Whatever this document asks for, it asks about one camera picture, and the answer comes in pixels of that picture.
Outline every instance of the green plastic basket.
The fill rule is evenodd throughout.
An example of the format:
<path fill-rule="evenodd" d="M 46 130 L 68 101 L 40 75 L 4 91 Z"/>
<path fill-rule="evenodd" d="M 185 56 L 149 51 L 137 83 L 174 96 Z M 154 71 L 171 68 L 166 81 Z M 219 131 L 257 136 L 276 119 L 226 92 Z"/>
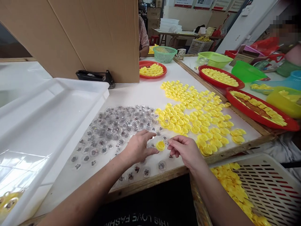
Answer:
<path fill-rule="evenodd" d="M 209 59 L 208 66 L 217 67 L 217 68 L 223 68 L 224 66 L 226 66 L 227 63 L 233 60 L 228 56 L 224 56 L 222 54 L 215 53 L 215 52 L 198 53 L 198 59 L 199 58 Z"/>
<path fill-rule="evenodd" d="M 156 46 L 153 48 L 155 60 L 159 63 L 170 63 L 177 50 L 168 46 Z"/>

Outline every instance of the yellow plastic bowl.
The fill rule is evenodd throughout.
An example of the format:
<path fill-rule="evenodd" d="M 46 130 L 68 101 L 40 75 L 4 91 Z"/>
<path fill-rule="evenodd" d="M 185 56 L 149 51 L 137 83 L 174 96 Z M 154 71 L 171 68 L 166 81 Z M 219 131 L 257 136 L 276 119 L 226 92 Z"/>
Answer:
<path fill-rule="evenodd" d="M 285 90 L 289 95 L 300 95 L 301 91 L 291 89 L 283 86 L 276 86 L 274 90 L 267 96 L 267 102 L 279 110 L 283 111 L 288 116 L 300 119 L 301 118 L 301 105 L 298 105 L 289 99 L 282 96 L 279 91 Z"/>

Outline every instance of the black shirt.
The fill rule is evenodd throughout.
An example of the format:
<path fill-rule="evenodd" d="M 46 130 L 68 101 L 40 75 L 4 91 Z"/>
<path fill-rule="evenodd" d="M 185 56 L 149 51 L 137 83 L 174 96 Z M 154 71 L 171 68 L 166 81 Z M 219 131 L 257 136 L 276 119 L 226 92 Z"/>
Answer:
<path fill-rule="evenodd" d="M 189 175 L 100 207 L 93 226 L 197 226 Z"/>

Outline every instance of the pink shirt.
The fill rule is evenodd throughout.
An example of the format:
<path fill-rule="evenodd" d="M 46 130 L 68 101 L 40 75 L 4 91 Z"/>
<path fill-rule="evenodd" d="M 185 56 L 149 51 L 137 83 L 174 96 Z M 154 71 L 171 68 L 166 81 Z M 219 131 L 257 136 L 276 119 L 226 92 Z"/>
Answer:
<path fill-rule="evenodd" d="M 148 40 L 148 36 L 146 33 L 146 28 L 144 25 L 144 21 L 141 16 L 138 16 L 139 20 L 139 50 L 142 50 L 146 46 L 150 46 L 150 42 Z"/>

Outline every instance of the person's left hand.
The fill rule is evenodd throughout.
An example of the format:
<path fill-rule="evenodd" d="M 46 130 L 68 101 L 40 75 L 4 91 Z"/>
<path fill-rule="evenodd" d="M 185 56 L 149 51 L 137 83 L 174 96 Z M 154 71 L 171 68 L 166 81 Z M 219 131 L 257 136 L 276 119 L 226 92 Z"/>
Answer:
<path fill-rule="evenodd" d="M 119 155 L 121 159 L 131 166 L 135 163 L 142 162 L 147 156 L 158 154 L 159 151 L 155 148 L 146 148 L 146 143 L 156 134 L 142 130 L 136 133 L 129 142 L 126 148 Z"/>

